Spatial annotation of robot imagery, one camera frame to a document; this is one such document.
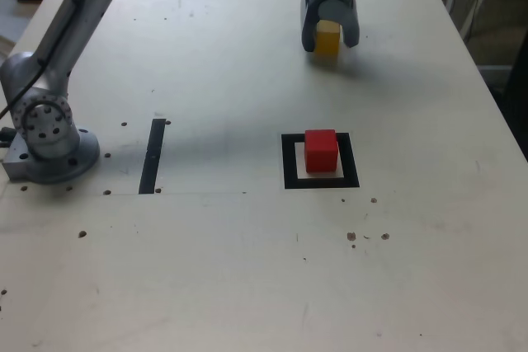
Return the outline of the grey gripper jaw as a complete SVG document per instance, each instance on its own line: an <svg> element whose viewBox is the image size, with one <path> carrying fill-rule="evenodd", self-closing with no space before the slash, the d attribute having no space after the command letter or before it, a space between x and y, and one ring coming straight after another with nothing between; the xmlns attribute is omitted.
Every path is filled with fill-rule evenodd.
<svg viewBox="0 0 528 352"><path fill-rule="evenodd" d="M360 25L356 0L326 0L320 4L320 19L337 23L343 32L347 48L355 47L360 40Z"/></svg>
<svg viewBox="0 0 528 352"><path fill-rule="evenodd" d="M304 50L310 53L314 52L316 47L320 3L321 0L301 0L301 42Z"/></svg>

